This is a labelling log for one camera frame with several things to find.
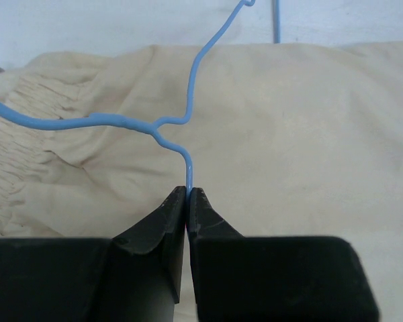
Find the light blue wire hanger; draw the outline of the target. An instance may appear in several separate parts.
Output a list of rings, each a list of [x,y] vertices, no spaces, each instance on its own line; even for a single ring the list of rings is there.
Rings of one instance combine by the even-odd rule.
[[[21,113],[63,122],[92,112],[117,113],[154,123],[181,117],[183,82],[194,46],[149,46],[110,58],[45,52],[23,68],[0,74],[0,101]],[[289,165],[278,139],[278,77],[268,46],[215,48],[200,77],[194,118],[166,123],[158,133],[185,146],[201,166],[200,182],[218,187],[283,186]],[[98,163],[103,187],[155,193],[175,184],[183,166],[150,135],[114,127],[40,131],[0,117],[0,202],[26,176],[56,185],[69,175],[80,184],[84,167]]]

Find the beige trousers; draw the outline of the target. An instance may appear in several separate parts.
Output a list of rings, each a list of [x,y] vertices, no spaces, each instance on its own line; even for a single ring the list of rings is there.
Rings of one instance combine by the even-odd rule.
[[[44,119],[185,113],[194,46],[116,58],[53,52],[0,73],[0,101]],[[337,235],[383,321],[403,321],[403,42],[216,46],[193,115],[164,125],[194,184],[245,235]],[[0,118],[0,237],[113,237],[185,182],[185,163],[114,127],[37,131]]]

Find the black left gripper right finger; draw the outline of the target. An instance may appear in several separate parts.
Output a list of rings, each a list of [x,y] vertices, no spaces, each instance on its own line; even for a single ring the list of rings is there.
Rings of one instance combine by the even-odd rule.
[[[245,237],[194,188],[187,234],[200,321],[379,321],[351,244],[335,236]]]

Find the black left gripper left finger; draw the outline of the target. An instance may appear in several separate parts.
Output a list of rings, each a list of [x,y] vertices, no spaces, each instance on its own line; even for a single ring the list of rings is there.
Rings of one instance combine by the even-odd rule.
[[[172,321],[185,188],[113,238],[0,238],[0,321]]]

